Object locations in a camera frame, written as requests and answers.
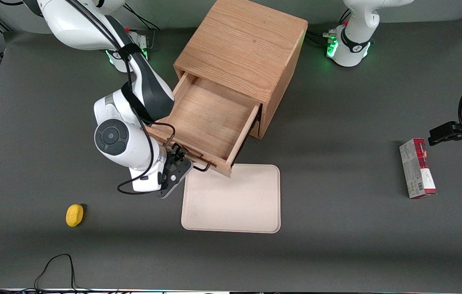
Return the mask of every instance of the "gray table surface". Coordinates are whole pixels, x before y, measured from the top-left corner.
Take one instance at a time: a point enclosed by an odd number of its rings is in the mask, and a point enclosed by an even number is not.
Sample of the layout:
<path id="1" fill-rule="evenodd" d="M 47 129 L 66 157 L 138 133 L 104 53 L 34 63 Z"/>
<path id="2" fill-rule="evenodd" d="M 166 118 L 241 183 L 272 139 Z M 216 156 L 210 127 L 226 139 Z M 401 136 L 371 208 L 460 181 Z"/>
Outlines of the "gray table surface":
<path id="1" fill-rule="evenodd" d="M 311 28 L 322 32 L 321 28 Z M 171 87 L 193 30 L 156 35 Z M 456 119 L 462 20 L 382 24 L 355 68 L 305 42 L 263 140 L 238 163 L 281 171 L 276 234 L 187 231 L 183 186 L 165 200 L 117 193 L 128 170 L 93 144 L 93 103 L 124 75 L 103 52 L 7 35 L 0 68 L 0 287 L 29 287 L 74 259 L 80 286 L 308 292 L 462 292 L 462 141 L 430 147 L 438 195 L 406 196 L 400 142 Z M 71 229 L 67 207 L 86 203 Z M 67 260 L 41 281 L 69 287 Z"/>

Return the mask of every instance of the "wooden drawer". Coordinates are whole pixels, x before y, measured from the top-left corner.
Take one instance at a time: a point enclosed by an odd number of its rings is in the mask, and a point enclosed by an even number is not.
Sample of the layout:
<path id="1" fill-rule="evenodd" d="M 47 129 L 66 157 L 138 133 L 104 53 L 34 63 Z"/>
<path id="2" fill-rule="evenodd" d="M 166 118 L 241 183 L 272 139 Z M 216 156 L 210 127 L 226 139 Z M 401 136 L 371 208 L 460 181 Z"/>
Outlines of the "wooden drawer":
<path id="1" fill-rule="evenodd" d="M 231 166 L 259 113 L 260 103 L 210 80 L 184 73 L 173 91 L 175 106 L 159 120 L 176 129 L 170 143 L 182 145 L 194 162 L 231 177 Z M 165 144 L 171 128 L 147 127 L 151 136 Z"/>

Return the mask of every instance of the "cardboard box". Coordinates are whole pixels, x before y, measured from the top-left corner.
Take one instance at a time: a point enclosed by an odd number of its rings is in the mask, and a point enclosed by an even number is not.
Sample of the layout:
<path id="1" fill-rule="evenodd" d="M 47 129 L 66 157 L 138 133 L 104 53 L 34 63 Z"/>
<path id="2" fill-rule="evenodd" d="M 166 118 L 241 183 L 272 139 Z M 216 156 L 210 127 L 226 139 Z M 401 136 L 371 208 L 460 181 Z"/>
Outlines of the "cardboard box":
<path id="1" fill-rule="evenodd" d="M 410 199 L 436 194 L 436 186 L 427 165 L 425 139 L 412 139 L 400 147 L 401 162 Z"/>

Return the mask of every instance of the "wooden cabinet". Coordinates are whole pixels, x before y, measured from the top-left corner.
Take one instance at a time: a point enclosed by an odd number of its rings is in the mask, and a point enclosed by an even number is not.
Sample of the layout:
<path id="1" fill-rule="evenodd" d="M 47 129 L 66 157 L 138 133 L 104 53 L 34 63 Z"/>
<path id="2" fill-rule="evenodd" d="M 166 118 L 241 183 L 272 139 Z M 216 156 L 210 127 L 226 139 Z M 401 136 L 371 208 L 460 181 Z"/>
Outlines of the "wooden cabinet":
<path id="1" fill-rule="evenodd" d="M 247 0 L 217 0 L 174 63 L 172 144 L 231 176 L 248 134 L 261 139 L 293 76 L 307 22 Z M 171 130 L 149 133 L 166 142 Z"/>

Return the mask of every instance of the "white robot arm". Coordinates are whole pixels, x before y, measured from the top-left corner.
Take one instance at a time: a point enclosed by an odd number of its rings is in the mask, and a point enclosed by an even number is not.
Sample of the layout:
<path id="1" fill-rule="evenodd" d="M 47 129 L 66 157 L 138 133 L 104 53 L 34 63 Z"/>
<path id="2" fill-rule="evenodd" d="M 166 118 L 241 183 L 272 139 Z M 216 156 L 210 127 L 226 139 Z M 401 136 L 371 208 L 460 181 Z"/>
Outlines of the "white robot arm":
<path id="1" fill-rule="evenodd" d="M 349 24 L 329 30 L 325 37 L 333 39 L 327 57 L 343 67 L 358 65 L 367 56 L 370 39 L 380 24 L 378 8 L 398 7 L 414 0 L 343 0 L 351 10 Z"/>
<path id="2" fill-rule="evenodd" d="M 129 168 L 132 179 L 119 185 L 120 192 L 134 195 L 159 190 L 161 198 L 167 197 L 192 168 L 192 163 L 184 160 L 186 150 L 175 147 L 167 152 L 145 131 L 144 124 L 171 113 L 174 98 L 125 28 L 105 15 L 125 1 L 105 0 L 97 5 L 91 0 L 24 0 L 24 3 L 44 17 L 52 33 L 65 45 L 80 50 L 116 51 L 122 56 L 128 82 L 95 102 L 98 124 L 95 145 L 106 158 Z M 170 178 L 172 170 L 176 173 Z M 121 190 L 128 183 L 133 184 L 135 193 Z"/>

